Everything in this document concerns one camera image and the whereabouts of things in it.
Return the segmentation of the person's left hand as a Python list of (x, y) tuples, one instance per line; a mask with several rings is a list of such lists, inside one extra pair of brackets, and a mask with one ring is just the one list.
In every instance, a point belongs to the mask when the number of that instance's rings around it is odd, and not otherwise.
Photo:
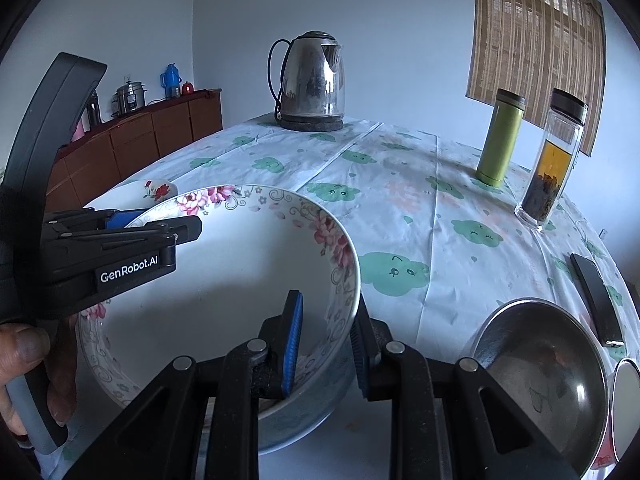
[(66, 424), (77, 405), (77, 339), (74, 314), (58, 323), (53, 339), (40, 327), (24, 324), (1, 326), (1, 417), (19, 438), (26, 428), (17, 414), (6, 385), (43, 362), (49, 377), (48, 407), (59, 425)]

